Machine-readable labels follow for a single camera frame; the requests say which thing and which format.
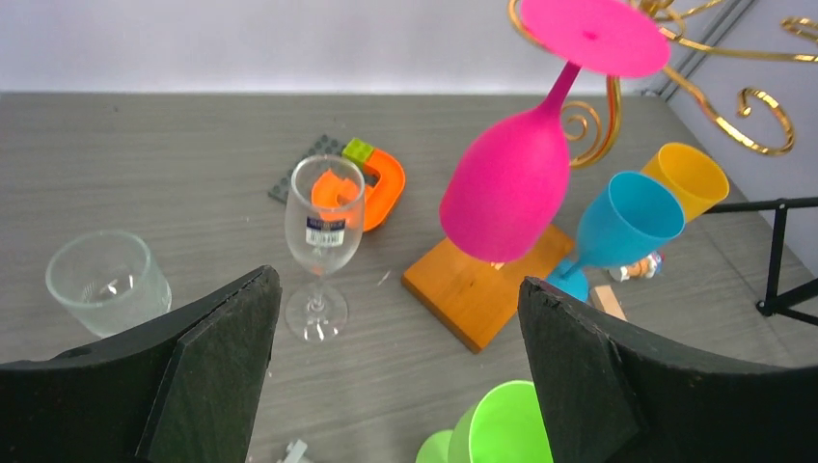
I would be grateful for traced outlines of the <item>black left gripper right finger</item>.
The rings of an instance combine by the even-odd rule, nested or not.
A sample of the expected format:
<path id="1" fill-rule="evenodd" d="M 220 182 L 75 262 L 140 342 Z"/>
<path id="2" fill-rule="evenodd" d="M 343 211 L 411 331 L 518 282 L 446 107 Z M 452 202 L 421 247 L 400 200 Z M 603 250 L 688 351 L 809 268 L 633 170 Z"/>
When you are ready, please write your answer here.
<path id="1" fill-rule="evenodd" d="M 817 369 L 707 352 L 603 313 L 547 282 L 518 315 L 558 462 L 813 462 Z"/>

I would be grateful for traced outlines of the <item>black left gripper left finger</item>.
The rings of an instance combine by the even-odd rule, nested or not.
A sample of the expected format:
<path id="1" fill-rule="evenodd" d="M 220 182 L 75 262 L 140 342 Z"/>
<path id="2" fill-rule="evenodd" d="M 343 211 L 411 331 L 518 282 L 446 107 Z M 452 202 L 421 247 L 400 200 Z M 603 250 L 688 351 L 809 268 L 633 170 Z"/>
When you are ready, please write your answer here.
<path id="1" fill-rule="evenodd" d="M 1 367 L 5 462 L 242 462 L 282 287 L 263 265 L 46 361 Z"/>

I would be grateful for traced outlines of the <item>green plastic wine glass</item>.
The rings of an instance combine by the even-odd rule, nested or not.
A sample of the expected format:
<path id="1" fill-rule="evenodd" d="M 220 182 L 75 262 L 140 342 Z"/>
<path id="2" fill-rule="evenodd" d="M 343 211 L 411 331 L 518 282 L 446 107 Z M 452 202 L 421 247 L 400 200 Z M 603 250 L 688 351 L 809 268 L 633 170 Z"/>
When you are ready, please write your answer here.
<path id="1" fill-rule="evenodd" d="M 531 380 L 504 382 L 470 407 L 452 429 L 430 435 L 417 463 L 554 460 Z"/>

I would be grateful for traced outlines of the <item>gold rack with wooden base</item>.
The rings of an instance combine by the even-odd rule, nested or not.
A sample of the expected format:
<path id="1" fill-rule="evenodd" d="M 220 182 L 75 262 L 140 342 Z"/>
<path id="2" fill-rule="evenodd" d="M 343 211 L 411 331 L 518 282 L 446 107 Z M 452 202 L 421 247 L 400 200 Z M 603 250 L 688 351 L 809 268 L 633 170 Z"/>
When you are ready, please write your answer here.
<path id="1" fill-rule="evenodd" d="M 730 49 L 689 40 L 686 15 L 674 10 L 669 1 L 628 1 L 647 14 L 659 31 L 673 44 L 692 50 L 731 58 L 768 62 L 813 63 L 816 56 L 805 53 L 768 52 Z M 755 88 L 739 93 L 738 114 L 750 115 L 750 97 L 764 102 L 777 118 L 784 134 L 779 147 L 756 143 L 721 116 L 699 87 L 680 75 L 667 62 L 656 72 L 691 95 L 707 119 L 735 142 L 761 155 L 782 156 L 793 149 L 795 131 L 790 118 L 778 102 Z M 614 146 L 621 125 L 620 81 L 625 77 L 601 75 L 582 70 L 561 110 L 561 122 L 568 141 L 570 173 L 602 160 Z M 403 286 L 433 313 L 471 351 L 482 351 L 505 327 L 516 311 L 514 288 L 538 271 L 552 272 L 576 241 L 553 225 L 520 259 L 489 262 L 471 258 L 459 251 L 447 238 L 411 265 L 402 275 Z"/>

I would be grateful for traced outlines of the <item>pink plastic wine glass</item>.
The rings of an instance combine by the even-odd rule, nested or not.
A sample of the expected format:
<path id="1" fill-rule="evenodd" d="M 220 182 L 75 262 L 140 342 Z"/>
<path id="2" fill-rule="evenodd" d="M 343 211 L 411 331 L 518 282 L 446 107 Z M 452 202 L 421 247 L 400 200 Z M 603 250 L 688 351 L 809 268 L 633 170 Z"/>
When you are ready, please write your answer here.
<path id="1" fill-rule="evenodd" d="M 642 78 L 670 57 L 654 20 L 623 1 L 510 1 L 507 15 L 524 38 L 564 66 L 540 103 L 476 137 L 440 202 L 446 238 L 489 262 L 522 258 L 564 201 L 570 154 L 561 110 L 580 72 Z"/>

